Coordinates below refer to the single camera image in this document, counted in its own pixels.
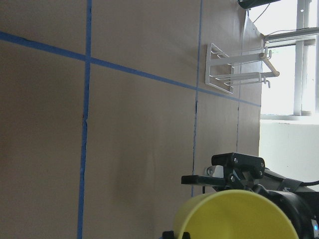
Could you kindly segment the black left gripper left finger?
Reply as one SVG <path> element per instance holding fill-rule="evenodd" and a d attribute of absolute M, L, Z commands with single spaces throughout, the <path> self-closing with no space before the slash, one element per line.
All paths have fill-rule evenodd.
<path fill-rule="evenodd" d="M 164 231 L 162 233 L 162 239 L 174 239 L 174 231 Z"/>

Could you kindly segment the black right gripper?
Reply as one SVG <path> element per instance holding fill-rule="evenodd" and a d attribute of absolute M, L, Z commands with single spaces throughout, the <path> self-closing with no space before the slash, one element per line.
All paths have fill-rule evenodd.
<path fill-rule="evenodd" d="M 245 189 L 255 192 L 276 204 L 288 217 L 300 239 L 317 239 L 319 237 L 319 193 L 308 188 L 298 180 L 285 178 L 265 169 L 261 157 L 237 152 L 213 155 L 212 166 L 223 166 L 231 176 L 216 178 L 199 175 L 181 177 L 181 184 L 212 187 L 216 191 Z M 239 178 L 261 178 L 241 180 Z"/>

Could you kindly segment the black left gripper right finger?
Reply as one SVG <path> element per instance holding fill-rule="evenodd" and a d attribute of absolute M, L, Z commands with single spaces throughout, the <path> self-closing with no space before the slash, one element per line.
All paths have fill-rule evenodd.
<path fill-rule="evenodd" d="M 182 235 L 182 239 L 190 239 L 190 234 L 188 232 L 184 232 Z"/>

